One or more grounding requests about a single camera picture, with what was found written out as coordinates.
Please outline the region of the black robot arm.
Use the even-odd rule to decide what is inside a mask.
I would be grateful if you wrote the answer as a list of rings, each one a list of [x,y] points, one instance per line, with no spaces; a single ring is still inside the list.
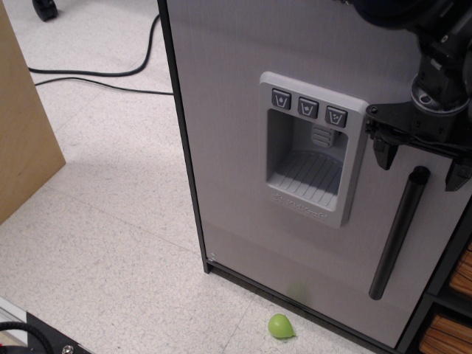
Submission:
[[[417,37],[420,65],[405,103],[372,104],[366,131],[389,170],[399,146],[451,159],[448,192],[471,179],[471,2],[354,1],[367,22]]]

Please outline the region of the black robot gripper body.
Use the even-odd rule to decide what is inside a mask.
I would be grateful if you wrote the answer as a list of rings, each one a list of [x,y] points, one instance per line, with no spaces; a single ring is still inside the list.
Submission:
[[[366,109],[366,132],[396,145],[424,150],[450,159],[471,157],[471,101],[450,111],[434,110],[410,100],[374,104]]]

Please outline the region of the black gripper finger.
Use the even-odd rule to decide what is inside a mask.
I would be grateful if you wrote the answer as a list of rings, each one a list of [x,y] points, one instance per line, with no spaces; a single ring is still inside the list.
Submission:
[[[373,137],[373,150],[378,165],[383,170],[389,170],[396,157],[398,145],[389,142],[386,138],[380,135]]]
[[[455,192],[471,179],[471,157],[452,159],[445,178],[445,191]]]

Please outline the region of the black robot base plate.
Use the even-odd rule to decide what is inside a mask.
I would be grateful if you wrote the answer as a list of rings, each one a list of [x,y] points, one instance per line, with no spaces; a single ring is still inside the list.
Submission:
[[[26,313],[26,321],[1,321],[1,333],[18,331],[27,336],[21,344],[1,341],[1,353],[92,353],[77,341]]]

